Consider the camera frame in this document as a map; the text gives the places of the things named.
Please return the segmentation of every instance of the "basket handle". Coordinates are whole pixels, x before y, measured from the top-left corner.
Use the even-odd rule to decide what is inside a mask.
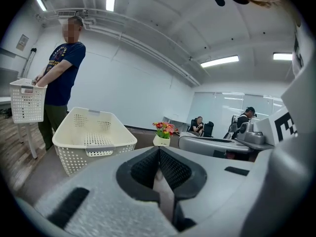
[[[26,92],[26,91],[22,92],[22,89],[31,89],[32,92]],[[21,86],[21,93],[22,94],[33,94],[33,91],[34,91],[34,87],[33,86],[25,86],[25,85]]]
[[[89,114],[92,114],[94,116],[99,116],[100,115],[100,111],[95,111],[95,110],[88,110]]]
[[[86,152],[87,153],[93,153],[93,152],[99,152],[99,151],[114,151],[115,146],[113,144],[111,145],[87,145]]]

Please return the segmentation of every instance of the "green leaves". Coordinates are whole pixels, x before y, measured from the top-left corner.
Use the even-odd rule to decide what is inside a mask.
[[[157,129],[156,134],[162,139],[169,139],[170,138],[169,132],[163,132],[162,129]]]

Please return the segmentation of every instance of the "framed picture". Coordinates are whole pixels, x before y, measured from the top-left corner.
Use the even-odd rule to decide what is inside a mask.
[[[23,51],[28,41],[29,41],[29,38],[26,37],[24,34],[22,34],[18,44],[16,45],[16,48]]]

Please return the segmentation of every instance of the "floor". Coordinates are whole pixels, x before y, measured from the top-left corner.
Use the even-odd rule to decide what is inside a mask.
[[[154,132],[129,130],[137,138],[135,149],[153,145]],[[12,118],[5,119],[0,115],[0,167],[12,192],[34,205],[45,192],[64,180],[67,174],[54,147],[45,151],[37,124],[31,125],[37,159],[33,159],[28,148],[25,129],[21,131],[24,143],[19,142]],[[178,148],[178,140],[179,136],[172,136],[170,146]]]

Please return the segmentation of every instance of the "black office chair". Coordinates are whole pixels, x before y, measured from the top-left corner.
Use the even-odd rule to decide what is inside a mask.
[[[187,132],[189,132],[190,127],[192,126],[193,122],[196,120],[197,120],[197,118],[191,120],[191,125],[188,127]]]
[[[203,137],[213,138],[212,136],[213,127],[214,127],[214,123],[211,121],[205,124]]]

